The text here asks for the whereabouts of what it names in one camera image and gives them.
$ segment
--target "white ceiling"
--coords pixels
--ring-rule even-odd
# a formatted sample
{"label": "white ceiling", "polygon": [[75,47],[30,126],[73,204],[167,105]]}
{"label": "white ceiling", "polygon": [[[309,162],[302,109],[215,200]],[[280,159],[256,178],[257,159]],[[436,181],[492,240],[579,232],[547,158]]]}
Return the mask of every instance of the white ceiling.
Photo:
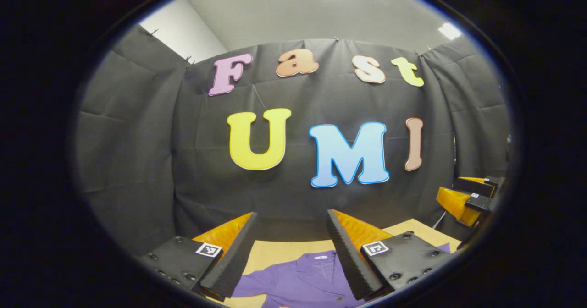
{"label": "white ceiling", "polygon": [[335,36],[419,53],[449,42],[438,31],[449,19],[420,0],[188,1],[228,50]]}

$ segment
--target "ceiling light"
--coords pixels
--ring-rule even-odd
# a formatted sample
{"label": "ceiling light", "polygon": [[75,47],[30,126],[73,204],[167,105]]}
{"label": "ceiling light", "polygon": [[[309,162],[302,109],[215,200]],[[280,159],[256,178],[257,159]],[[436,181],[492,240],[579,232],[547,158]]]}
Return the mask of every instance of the ceiling light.
{"label": "ceiling light", "polygon": [[455,37],[461,36],[461,31],[459,31],[459,29],[457,29],[453,24],[450,24],[449,22],[445,22],[445,24],[442,25],[438,30],[450,40],[453,40]]}

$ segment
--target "white label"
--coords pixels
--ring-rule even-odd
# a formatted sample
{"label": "white label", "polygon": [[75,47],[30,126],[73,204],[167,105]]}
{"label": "white label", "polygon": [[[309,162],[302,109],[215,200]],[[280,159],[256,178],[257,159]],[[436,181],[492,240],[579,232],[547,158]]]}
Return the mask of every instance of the white label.
{"label": "white label", "polygon": [[375,254],[387,252],[389,250],[387,246],[385,246],[385,245],[383,245],[383,243],[381,243],[381,241],[367,244],[367,245],[363,245],[363,247],[365,248],[365,251],[367,251],[367,254],[369,254],[369,256],[373,256]]}
{"label": "white label", "polygon": [[220,246],[216,246],[216,245],[212,245],[212,244],[208,244],[208,243],[203,243],[202,246],[200,246],[199,249],[197,251],[195,251],[195,253],[213,258],[213,257],[217,256],[218,253],[220,253],[220,250],[222,250],[222,247],[220,247]]}

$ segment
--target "cardboard surface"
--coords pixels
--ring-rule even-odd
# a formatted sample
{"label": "cardboard surface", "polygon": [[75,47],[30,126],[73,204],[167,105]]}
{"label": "cardboard surface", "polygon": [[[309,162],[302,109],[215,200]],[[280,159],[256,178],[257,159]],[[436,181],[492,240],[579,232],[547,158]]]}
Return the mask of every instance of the cardboard surface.
{"label": "cardboard surface", "polygon": [[[452,237],[436,231],[414,219],[407,220],[401,224],[386,227],[383,230],[394,236],[400,235],[406,231],[413,231],[415,235],[430,243],[431,245],[441,246],[448,243],[451,253],[455,252],[457,246],[461,243],[461,241],[453,239]],[[333,249],[334,244],[330,240],[316,242],[255,241],[243,275],[248,275],[258,270],[263,270],[273,264],[281,264],[283,262],[297,260],[302,254],[305,253],[319,253]],[[219,302],[214,299],[210,300],[224,304],[225,306],[229,306],[231,308],[258,308],[263,305],[266,296],[267,295],[233,297],[226,298],[224,302]]]}

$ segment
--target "shirt sleeve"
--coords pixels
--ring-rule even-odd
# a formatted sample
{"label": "shirt sleeve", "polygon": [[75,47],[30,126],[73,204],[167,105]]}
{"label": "shirt sleeve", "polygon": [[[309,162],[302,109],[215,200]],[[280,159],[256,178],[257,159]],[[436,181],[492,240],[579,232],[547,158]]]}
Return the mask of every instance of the shirt sleeve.
{"label": "shirt sleeve", "polygon": [[277,265],[243,275],[231,297],[256,296],[271,294],[279,281]]}

